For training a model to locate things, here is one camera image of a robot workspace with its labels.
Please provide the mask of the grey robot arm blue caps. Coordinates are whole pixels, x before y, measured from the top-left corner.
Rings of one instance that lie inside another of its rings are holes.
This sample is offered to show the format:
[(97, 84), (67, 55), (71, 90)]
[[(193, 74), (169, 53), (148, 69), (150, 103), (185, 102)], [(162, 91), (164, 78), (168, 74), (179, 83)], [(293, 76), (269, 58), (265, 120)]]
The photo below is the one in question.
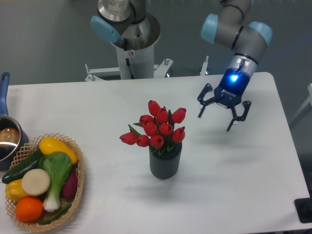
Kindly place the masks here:
[[(262, 22), (242, 22), (253, 5), (251, 0), (223, 0), (218, 15), (206, 17), (201, 37), (234, 51), (219, 85), (206, 84), (198, 96), (201, 109), (217, 103), (230, 109), (232, 123), (244, 121), (251, 106), (242, 101), (243, 93), (253, 76), (273, 36), (271, 28)], [(144, 0), (100, 0), (97, 15), (90, 20), (93, 31), (111, 43), (117, 52), (122, 79), (160, 78), (167, 72), (167, 63), (154, 66), (154, 46), (160, 37), (158, 20), (146, 11)], [(237, 115), (236, 106), (244, 112)]]

